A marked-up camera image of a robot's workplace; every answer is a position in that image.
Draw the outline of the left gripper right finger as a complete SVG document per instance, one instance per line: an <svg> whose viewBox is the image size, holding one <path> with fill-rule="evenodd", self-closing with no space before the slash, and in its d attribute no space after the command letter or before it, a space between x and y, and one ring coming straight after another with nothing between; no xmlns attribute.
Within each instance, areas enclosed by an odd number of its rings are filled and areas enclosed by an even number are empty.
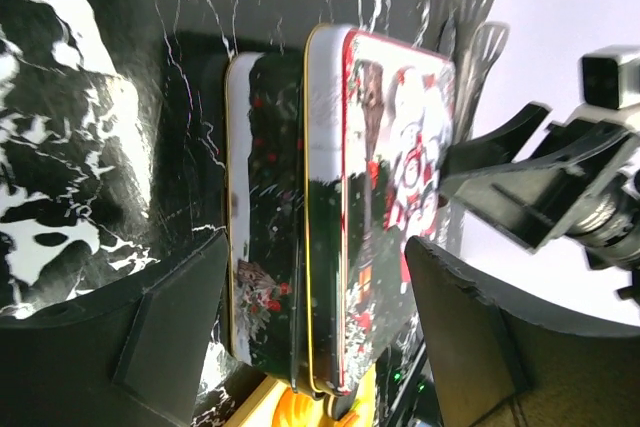
<svg viewBox="0 0 640 427"><path fill-rule="evenodd" d="M420 237L405 253L444 425L638 425L637 327L545 301Z"/></svg>

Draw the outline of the gold tin lid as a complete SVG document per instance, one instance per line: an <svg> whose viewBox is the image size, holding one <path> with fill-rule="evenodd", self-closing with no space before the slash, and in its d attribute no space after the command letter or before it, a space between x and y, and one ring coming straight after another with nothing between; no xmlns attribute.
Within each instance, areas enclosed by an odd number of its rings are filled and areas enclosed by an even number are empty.
<svg viewBox="0 0 640 427"><path fill-rule="evenodd" d="M455 68L441 55L322 25L304 52L310 380L354 391L414 315L404 249L436 231Z"/></svg>

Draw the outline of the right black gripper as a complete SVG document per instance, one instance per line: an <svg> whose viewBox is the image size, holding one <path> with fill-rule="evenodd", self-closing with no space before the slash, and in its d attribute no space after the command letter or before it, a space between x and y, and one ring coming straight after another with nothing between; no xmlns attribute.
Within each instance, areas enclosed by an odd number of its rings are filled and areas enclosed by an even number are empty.
<svg viewBox="0 0 640 427"><path fill-rule="evenodd" d="M626 126L576 118L550 124L531 156L517 160L549 113L529 103L494 131L451 146L439 187L530 252L601 229L617 209L617 174L630 156Z"/></svg>

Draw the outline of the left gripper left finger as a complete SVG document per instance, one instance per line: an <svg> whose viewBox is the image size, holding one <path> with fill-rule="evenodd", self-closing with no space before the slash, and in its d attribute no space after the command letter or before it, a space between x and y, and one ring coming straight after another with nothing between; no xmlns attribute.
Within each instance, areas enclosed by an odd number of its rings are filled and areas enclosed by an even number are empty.
<svg viewBox="0 0 640 427"><path fill-rule="evenodd" d="M225 282L225 235L1 320L4 426L187 426Z"/></svg>

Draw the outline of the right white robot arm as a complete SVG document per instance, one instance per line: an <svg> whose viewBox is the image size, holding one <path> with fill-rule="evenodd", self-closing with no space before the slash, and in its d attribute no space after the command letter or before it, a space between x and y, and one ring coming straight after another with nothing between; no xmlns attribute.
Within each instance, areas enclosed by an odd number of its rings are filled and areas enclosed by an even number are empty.
<svg viewBox="0 0 640 427"><path fill-rule="evenodd" d="M494 131L451 146L439 192L530 253L574 240L590 269L631 272L617 294L638 300L639 196L626 191L622 169L639 147L639 108L582 104L518 160L549 112L531 102Z"/></svg>

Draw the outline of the metal tongs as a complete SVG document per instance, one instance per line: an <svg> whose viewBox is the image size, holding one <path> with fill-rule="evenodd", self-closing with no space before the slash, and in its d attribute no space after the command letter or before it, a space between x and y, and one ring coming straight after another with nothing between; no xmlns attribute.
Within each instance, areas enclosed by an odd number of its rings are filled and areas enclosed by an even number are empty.
<svg viewBox="0 0 640 427"><path fill-rule="evenodd" d="M506 46L509 26L487 20L494 0L426 1L423 43L456 67L453 142L460 143L471 136L486 77Z"/></svg>

